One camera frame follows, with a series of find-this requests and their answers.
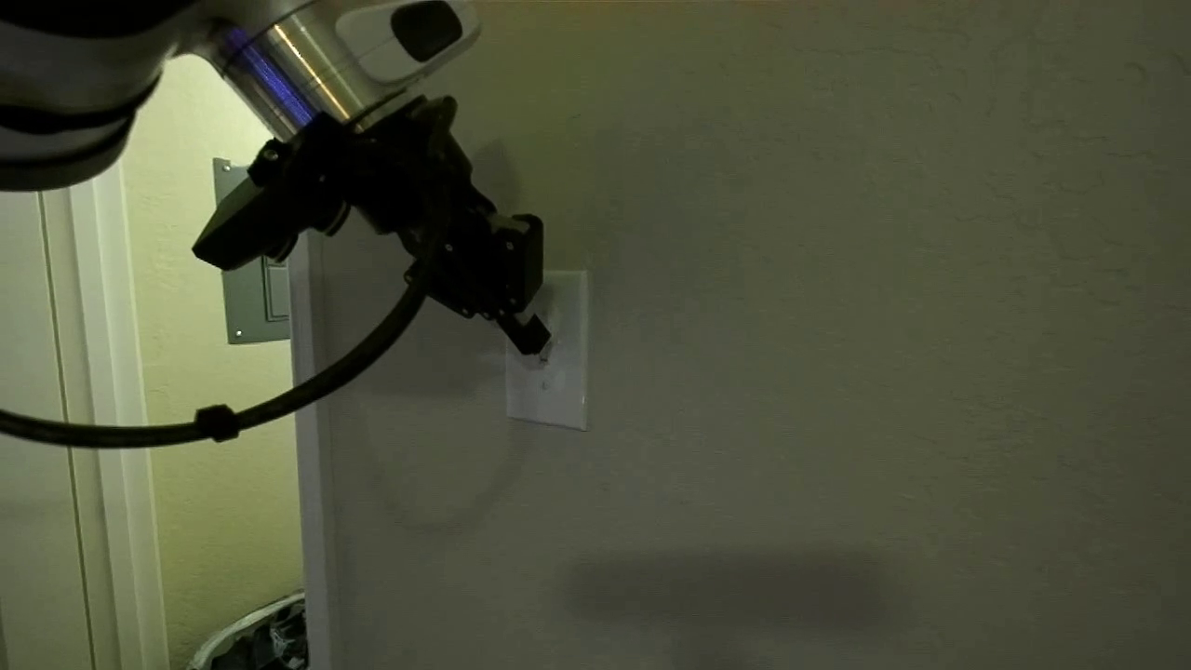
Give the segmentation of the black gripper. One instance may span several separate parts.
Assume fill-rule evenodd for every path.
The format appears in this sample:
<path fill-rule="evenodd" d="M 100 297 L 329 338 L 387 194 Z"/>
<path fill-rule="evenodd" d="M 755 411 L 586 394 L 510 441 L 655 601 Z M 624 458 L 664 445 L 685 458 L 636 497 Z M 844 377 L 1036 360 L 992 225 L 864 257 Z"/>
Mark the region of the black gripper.
<path fill-rule="evenodd" d="M 419 252 L 445 215 L 447 250 L 433 297 L 462 317 L 500 317 L 521 359 L 544 359 L 548 323 L 513 317 L 544 288 L 544 220 L 502 215 L 473 188 L 473 163 L 452 135 L 456 112 L 452 97 L 419 97 L 365 130 L 317 115 L 291 141 L 268 141 L 250 169 L 278 228 L 263 252 L 282 260 L 304 230 L 337 235 L 352 211 Z"/>

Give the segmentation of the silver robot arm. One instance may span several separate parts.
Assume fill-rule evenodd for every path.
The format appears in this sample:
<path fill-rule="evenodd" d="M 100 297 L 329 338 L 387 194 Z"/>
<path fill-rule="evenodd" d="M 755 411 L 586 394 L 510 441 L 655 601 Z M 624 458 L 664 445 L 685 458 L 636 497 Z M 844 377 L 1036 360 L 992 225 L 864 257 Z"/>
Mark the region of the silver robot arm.
<path fill-rule="evenodd" d="M 0 188 L 107 173 L 165 70 L 198 59 L 272 135 L 195 244 L 201 260 L 288 257 L 348 211 L 411 250 L 445 228 L 427 296 L 536 355 L 544 225 L 473 188 L 456 105 L 419 89 L 473 39 L 473 0 L 0 0 Z"/>

